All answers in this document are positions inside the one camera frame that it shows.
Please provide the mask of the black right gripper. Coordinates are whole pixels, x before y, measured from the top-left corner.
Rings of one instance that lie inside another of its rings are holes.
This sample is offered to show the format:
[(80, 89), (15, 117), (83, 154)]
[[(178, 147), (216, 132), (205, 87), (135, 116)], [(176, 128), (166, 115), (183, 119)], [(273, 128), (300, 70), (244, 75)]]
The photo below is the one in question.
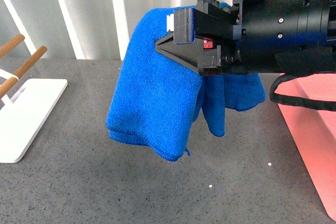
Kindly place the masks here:
[[(199, 38), (216, 38), (206, 49)], [(155, 50), (198, 74), (328, 71), (328, 0), (197, 0), (174, 11)]]

